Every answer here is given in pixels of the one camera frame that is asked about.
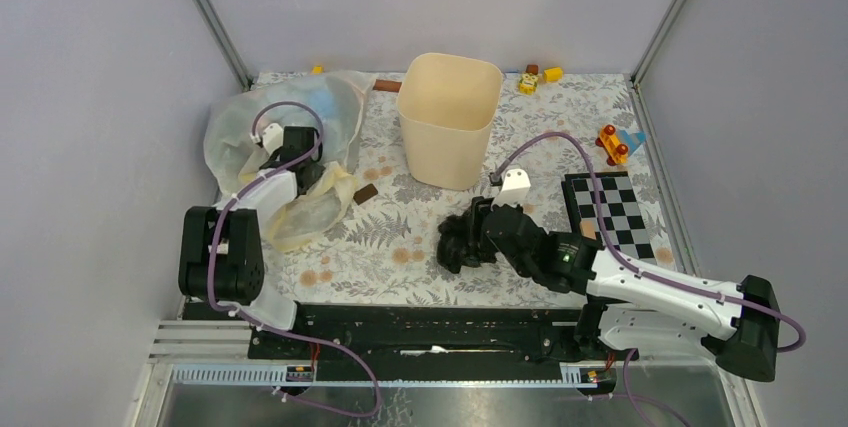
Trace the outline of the translucent yellowish plastic bag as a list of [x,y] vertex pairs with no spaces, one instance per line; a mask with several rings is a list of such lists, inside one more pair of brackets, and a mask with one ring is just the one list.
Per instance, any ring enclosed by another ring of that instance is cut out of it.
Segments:
[[238,205],[260,234],[296,250],[339,222],[353,202],[370,73],[293,77],[213,104],[203,155],[225,197],[260,179]]

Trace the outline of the black trash bag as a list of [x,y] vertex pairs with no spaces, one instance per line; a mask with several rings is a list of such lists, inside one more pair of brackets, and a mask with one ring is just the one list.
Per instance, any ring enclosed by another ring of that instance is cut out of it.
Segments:
[[436,248],[437,263],[452,274],[463,267],[481,265],[471,246],[469,215],[449,215],[438,225],[439,239]]

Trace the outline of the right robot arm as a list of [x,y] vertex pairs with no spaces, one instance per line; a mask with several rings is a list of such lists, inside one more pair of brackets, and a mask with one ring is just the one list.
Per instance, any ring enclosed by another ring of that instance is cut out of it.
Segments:
[[779,307],[771,283],[739,283],[669,272],[577,232],[547,231],[519,206],[475,197],[438,227],[437,261],[451,273],[503,257],[523,278],[586,298],[575,349],[681,352],[713,360],[757,382],[776,378]]

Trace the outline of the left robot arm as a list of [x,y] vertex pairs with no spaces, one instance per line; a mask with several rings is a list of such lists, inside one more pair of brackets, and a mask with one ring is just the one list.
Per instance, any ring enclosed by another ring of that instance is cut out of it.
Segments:
[[274,329],[272,345],[288,358],[307,351],[311,334],[296,322],[297,302],[265,283],[262,236],[270,231],[271,217],[323,174],[321,134],[315,127],[268,126],[260,145],[270,157],[257,178],[230,199],[189,208],[183,220],[180,292]]

